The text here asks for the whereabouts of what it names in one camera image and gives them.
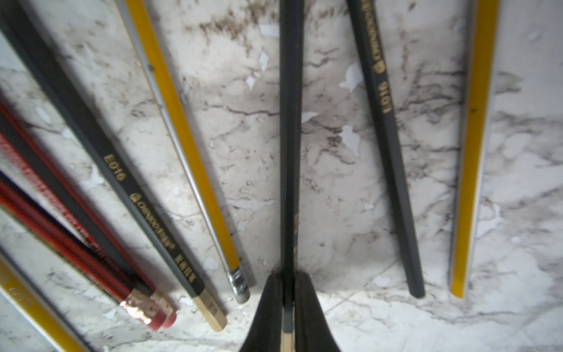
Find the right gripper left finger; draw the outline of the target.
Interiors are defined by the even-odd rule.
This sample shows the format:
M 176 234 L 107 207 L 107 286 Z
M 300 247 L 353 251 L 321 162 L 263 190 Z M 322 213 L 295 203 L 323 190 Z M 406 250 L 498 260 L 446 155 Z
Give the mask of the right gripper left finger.
M 281 276 L 271 274 L 265 283 L 255 317 L 240 352 L 280 352 L 281 310 Z

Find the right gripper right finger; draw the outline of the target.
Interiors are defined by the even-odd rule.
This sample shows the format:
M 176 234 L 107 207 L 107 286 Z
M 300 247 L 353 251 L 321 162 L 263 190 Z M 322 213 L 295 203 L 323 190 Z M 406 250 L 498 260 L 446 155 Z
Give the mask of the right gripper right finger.
M 295 345 L 297 352 L 340 352 L 325 319 L 310 276 L 296 273 Z

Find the black pencil vertical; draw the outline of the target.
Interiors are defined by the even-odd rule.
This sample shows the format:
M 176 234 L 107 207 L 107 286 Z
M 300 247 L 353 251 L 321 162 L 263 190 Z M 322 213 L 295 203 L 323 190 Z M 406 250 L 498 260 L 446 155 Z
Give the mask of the black pencil vertical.
M 294 351 L 299 233 L 304 1 L 280 1 L 281 350 Z

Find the black pencil diagonal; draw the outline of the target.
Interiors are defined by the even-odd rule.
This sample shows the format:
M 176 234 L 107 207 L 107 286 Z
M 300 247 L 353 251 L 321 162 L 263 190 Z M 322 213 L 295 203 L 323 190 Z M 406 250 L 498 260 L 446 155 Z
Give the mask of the black pencil diagonal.
M 425 283 L 375 3 L 348 1 L 347 6 L 387 182 L 400 257 L 409 292 L 420 299 L 425 296 Z

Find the black pencil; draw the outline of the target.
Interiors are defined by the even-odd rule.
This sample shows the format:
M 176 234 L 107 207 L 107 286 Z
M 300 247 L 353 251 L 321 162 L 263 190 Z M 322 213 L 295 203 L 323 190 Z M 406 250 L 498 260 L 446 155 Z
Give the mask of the black pencil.
M 135 218 L 214 331 L 222 331 L 227 317 L 206 288 L 191 256 L 158 214 L 125 156 L 107 136 L 69 79 L 54 52 L 19 1 L 1 2 L 1 30 L 16 54 L 82 143 L 114 192 Z

